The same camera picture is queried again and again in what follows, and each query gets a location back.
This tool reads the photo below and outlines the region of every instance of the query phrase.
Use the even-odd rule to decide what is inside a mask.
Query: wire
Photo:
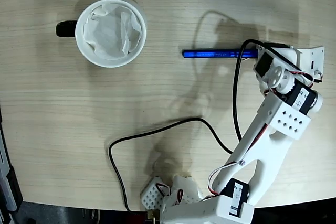
[[[160,192],[160,194],[161,194],[163,197],[166,196],[166,195],[170,195],[170,194],[172,194],[172,191],[171,191],[170,187],[169,187],[168,185],[166,185],[166,184],[156,183],[155,186],[156,186],[156,188],[158,189],[158,191]],[[160,188],[160,186],[167,188],[167,189],[168,189],[168,194],[165,194],[165,193],[162,191],[162,189]]]
[[[229,163],[229,164],[223,165],[223,166],[221,166],[221,167],[219,167],[219,168],[213,170],[213,171],[210,173],[210,175],[209,175],[209,177],[208,177],[208,189],[209,189],[210,193],[212,193],[213,195],[218,195],[218,194],[219,194],[219,193],[216,192],[214,189],[212,189],[212,187],[211,187],[211,185],[210,185],[212,177],[213,177],[217,172],[219,172],[220,170],[225,169],[225,168],[228,168],[228,167],[233,166],[233,165],[237,165],[237,164],[238,164],[237,162],[231,162],[231,163]]]
[[[119,181],[119,184],[120,184],[120,187],[121,187],[121,191],[122,191],[122,196],[123,196],[123,200],[124,200],[124,204],[125,204],[125,208],[127,210],[127,212],[129,212],[130,214],[137,214],[137,212],[135,211],[132,211],[129,206],[128,206],[128,202],[127,202],[127,194],[126,194],[126,189],[125,189],[125,185],[124,185],[124,182],[122,181],[122,178],[121,178],[121,175],[117,169],[117,166],[113,160],[113,157],[112,157],[112,148],[118,144],[118,143],[121,143],[121,142],[124,142],[124,141],[127,141],[127,140],[131,140],[131,139],[136,139],[136,138],[141,138],[141,137],[145,137],[145,136],[149,136],[149,135],[153,135],[153,134],[156,134],[156,133],[160,133],[160,132],[163,132],[163,131],[166,131],[166,130],[169,130],[171,128],[174,128],[176,126],[179,126],[181,124],[184,124],[184,123],[189,123],[189,122],[201,122],[203,124],[205,124],[208,129],[211,131],[211,133],[213,134],[214,138],[216,139],[216,141],[218,142],[218,144],[228,153],[228,154],[232,154],[232,151],[230,149],[228,149],[222,142],[221,140],[219,139],[219,137],[217,136],[215,130],[212,128],[212,126],[207,122],[205,121],[203,118],[189,118],[189,119],[185,119],[185,120],[181,120],[179,122],[176,122],[176,123],[173,123],[171,125],[168,125],[166,127],[163,127],[163,128],[160,128],[158,130],[154,130],[154,131],[149,131],[149,132],[146,132],[146,133],[141,133],[141,134],[137,134],[137,135],[133,135],[133,136],[127,136],[127,137],[123,137],[119,140],[116,140],[115,142],[113,142],[110,146],[109,146],[109,158],[110,158],[110,162],[113,166],[113,169],[117,175],[117,178],[118,178],[118,181]]]
[[[264,47],[265,49],[267,49],[268,51],[270,51],[272,54],[274,54],[275,56],[277,56],[279,59],[281,59],[282,61],[284,61],[286,64],[288,64],[289,66],[291,66],[292,68],[294,68],[297,71],[301,71],[300,68],[298,68],[297,66],[295,66],[292,62],[290,62],[287,58],[285,58],[283,55],[281,55],[280,53],[278,53],[277,51],[275,51],[273,48],[269,47],[267,44],[256,40],[256,39],[248,39],[246,40],[239,51],[239,56],[237,58],[237,62],[236,62],[236,68],[235,68],[235,74],[234,74],[234,79],[233,79],[233,90],[232,90],[232,115],[233,115],[233,123],[235,126],[235,131],[238,137],[238,140],[240,141],[242,139],[242,134],[240,133],[240,128],[239,128],[239,122],[238,122],[238,115],[237,115],[237,90],[238,90],[238,79],[239,79],[239,72],[240,72],[240,65],[241,65],[241,60],[243,57],[243,53],[244,50],[246,49],[248,44],[256,44],[259,45],[261,47]]]
[[[308,84],[308,87],[313,87],[314,85],[314,76],[312,76],[311,74],[307,73],[307,72],[303,72],[303,71],[289,71],[290,73],[296,75],[296,74],[300,74],[302,76],[304,76],[305,78],[307,78],[310,83]]]
[[[178,202],[178,204],[181,203],[182,198],[183,198],[183,190],[182,190],[182,189],[179,189],[179,190],[177,191],[177,202]]]
[[[267,128],[267,124],[264,124],[263,127],[261,128],[261,130],[259,131],[259,133],[257,134],[257,136],[254,138],[254,140],[253,140],[252,143],[250,144],[249,148],[247,149],[247,151],[245,152],[245,154],[243,155],[243,158],[242,158],[241,160],[244,160],[244,158],[245,158],[246,154],[248,153],[248,151],[249,151],[249,150],[250,150],[250,149],[251,149],[251,148],[258,142],[258,140],[261,138],[261,136],[262,136],[263,133],[265,132],[266,128]],[[221,166],[221,167],[219,167],[219,168],[213,170],[213,171],[210,173],[210,175],[209,175],[209,177],[208,177],[208,189],[209,189],[210,193],[212,193],[213,195],[219,195],[219,193],[216,192],[216,191],[211,187],[211,185],[210,185],[212,177],[213,177],[216,173],[220,172],[222,169],[225,169],[225,168],[228,168],[228,167],[230,167],[230,166],[237,165],[237,164],[239,164],[239,162],[235,162],[235,161],[233,161],[233,162],[231,162],[231,163],[229,163],[229,164],[223,165],[223,166]]]

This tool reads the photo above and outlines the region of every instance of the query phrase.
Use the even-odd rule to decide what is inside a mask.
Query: black cable
[[[215,130],[212,128],[212,126],[207,122],[205,121],[203,118],[189,118],[189,119],[185,119],[185,120],[181,120],[179,122],[176,122],[176,123],[173,123],[171,125],[168,125],[166,127],[163,127],[161,129],[158,129],[158,130],[154,130],[154,131],[149,131],[149,132],[146,132],[146,133],[141,133],[141,134],[137,134],[137,135],[133,135],[133,136],[127,136],[127,137],[123,137],[119,140],[116,140],[115,142],[113,142],[110,146],[109,146],[109,157],[110,157],[110,161],[111,161],[111,164],[113,166],[113,169],[114,171],[116,172],[116,175],[118,177],[118,181],[119,181],[119,184],[120,184],[120,187],[121,187],[121,190],[122,190],[122,197],[123,197],[123,200],[124,200],[124,204],[125,204],[125,208],[127,210],[127,212],[129,212],[130,214],[137,214],[137,212],[135,211],[132,211],[129,206],[128,206],[128,202],[127,202],[127,195],[126,195],[126,189],[125,189],[125,185],[122,181],[122,178],[120,176],[120,173],[117,169],[117,166],[113,160],[113,157],[112,157],[112,148],[118,144],[118,143],[121,143],[121,142],[124,142],[124,141],[127,141],[127,140],[131,140],[131,139],[136,139],[136,138],[141,138],[141,137],[145,137],[145,136],[149,136],[149,135],[153,135],[153,134],[156,134],[156,133],[160,133],[160,132],[163,132],[163,131],[166,131],[166,130],[169,130],[173,127],[176,127],[176,126],[179,126],[181,124],[184,124],[184,123],[189,123],[189,122],[201,122],[201,123],[204,123],[208,129],[211,131],[211,133],[213,134],[214,138],[216,139],[216,141],[218,142],[218,144],[228,153],[228,154],[232,154],[232,151],[230,149],[228,149],[222,142],[221,140],[219,139],[219,137],[217,136]]]
[[[237,134],[237,137],[238,137],[239,141],[242,139],[242,134],[240,133],[239,122],[238,122],[238,115],[237,115],[238,79],[239,79],[240,64],[242,62],[241,60],[242,60],[242,57],[243,57],[243,53],[244,53],[244,50],[245,50],[246,46],[248,44],[250,44],[250,43],[264,47],[265,49],[267,49],[268,51],[270,51],[271,53],[273,53],[274,55],[276,55],[278,58],[280,58],[282,61],[284,61],[285,63],[287,63],[291,67],[293,67],[295,70],[301,71],[300,68],[298,68],[297,66],[295,66],[287,58],[285,58],[280,53],[278,53],[277,51],[275,51],[273,48],[269,47],[267,44],[265,44],[265,43],[263,43],[263,42],[261,42],[259,40],[248,39],[248,40],[246,40],[242,44],[242,47],[240,48],[239,56],[238,56],[237,62],[236,62],[235,75],[234,75],[234,79],[233,79],[233,90],[232,90],[232,116],[233,116],[233,123],[234,123],[234,126],[235,126],[235,131],[236,131],[236,134]]]

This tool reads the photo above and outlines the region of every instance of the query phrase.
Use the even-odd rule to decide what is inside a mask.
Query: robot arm
[[[275,180],[293,141],[300,139],[308,127],[311,121],[308,112],[318,112],[323,103],[322,96],[311,88],[314,80],[323,77],[324,47],[272,48],[302,71],[267,49],[258,48],[254,71],[265,99],[242,140],[212,185],[208,185],[215,197],[192,204],[165,206],[161,209],[163,223],[251,222],[254,205]],[[256,170],[248,184],[233,181],[239,170],[255,160]]]

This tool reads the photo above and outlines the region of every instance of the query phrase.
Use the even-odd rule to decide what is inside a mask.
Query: black floor
[[[24,202],[15,215],[17,224],[96,224],[92,210],[48,206]],[[125,211],[100,211],[99,224],[143,224],[145,213],[129,215]],[[252,224],[336,224],[336,198],[291,206],[259,208]]]

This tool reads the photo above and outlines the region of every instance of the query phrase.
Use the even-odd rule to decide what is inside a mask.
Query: wood grain
[[[336,197],[334,0],[135,0],[148,18],[147,41],[135,61],[117,69],[90,64],[74,39],[55,35],[58,22],[76,19],[94,1],[0,0],[3,128],[26,201],[124,210],[107,146],[170,120],[201,115],[233,149],[235,61],[184,60],[180,52],[237,47],[247,38],[326,46],[325,80],[316,85],[323,108],[258,206]],[[242,131],[263,100],[253,64],[244,61],[240,75]],[[119,144],[114,155],[134,210],[152,175],[169,181],[189,174],[206,193],[208,174],[228,158],[199,123]],[[253,169],[238,177],[248,180]]]

